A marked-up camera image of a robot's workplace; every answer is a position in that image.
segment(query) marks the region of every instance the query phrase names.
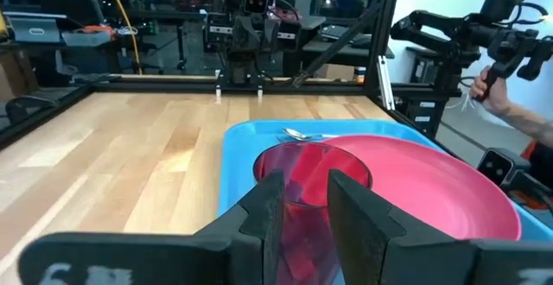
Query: person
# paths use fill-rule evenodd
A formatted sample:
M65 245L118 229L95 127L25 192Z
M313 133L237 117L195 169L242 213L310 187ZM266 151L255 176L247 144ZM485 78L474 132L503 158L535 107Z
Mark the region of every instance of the person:
M470 89L472 98L482 96L487 90L489 70L489 66L485 67L474 79ZM507 96L507 84L502 78L492 85L482 105L488 112L533 139L523 153L523 157L531 163L529 174L553 188L553 121L547 121L520 104L513 103Z

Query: blue tray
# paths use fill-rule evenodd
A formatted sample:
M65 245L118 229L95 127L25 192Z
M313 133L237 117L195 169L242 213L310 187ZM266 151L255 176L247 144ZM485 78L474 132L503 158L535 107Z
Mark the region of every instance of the blue tray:
M219 193L220 216L255 186L253 163L266 149L279 144L283 128L304 134L392 136L441 150L421 133L400 123L379 120L261 120L237 124L225 133ZM553 230L515 204L523 240L553 241Z

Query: metal spoon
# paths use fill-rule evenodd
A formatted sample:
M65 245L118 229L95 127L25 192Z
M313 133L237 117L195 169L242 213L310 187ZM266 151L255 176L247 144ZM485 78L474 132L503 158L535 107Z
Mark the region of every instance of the metal spoon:
M314 139L338 137L337 135L329 135L329 134L319 134L319 135L307 136L303 133L300 133L297 130L292 130L292 129L283 129L283 132L284 132L284 134L286 134L286 136L294 138L294 139L296 139L297 141L300 141L300 142L308 142L308 141L311 141L311 140L314 140Z

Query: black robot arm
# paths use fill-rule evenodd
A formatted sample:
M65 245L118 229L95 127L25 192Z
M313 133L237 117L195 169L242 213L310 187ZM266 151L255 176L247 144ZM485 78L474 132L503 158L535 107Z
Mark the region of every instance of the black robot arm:
M422 31L423 26L441 30L444 34L451 33L457 19L440 16L425 10L416 10L394 24L391 28L391 38L402 41L411 41L422 47L447 54L451 49L451 41L442 39Z
M441 30L449 40L424 33L423 26ZM538 39L538 31L525 31L486 21L482 14L471 14L464 18L450 18L417 10L397 22L391 31L391 38L411 41L437 52L445 63L469 67L480 58L480 47L495 60L486 83L492 86L498 77L509 78L520 67L524 58L528 63L518 69L517 76L534 80L542 64L553 54L553 37Z
M478 46L462 38L468 33L468 24L469 22L463 18L451 18L425 10L416 10L393 25L391 38L416 43L442 55L447 63L468 67L480 58ZM438 29L449 38L457 40L446 40L425 33L423 26Z

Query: wooden table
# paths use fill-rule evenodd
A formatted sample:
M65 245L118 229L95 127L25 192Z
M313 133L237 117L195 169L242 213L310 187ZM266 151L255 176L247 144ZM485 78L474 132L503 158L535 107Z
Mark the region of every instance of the wooden table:
M0 284L56 231L195 233L216 216L221 143L263 118L391 118L368 98L94 93L0 152Z

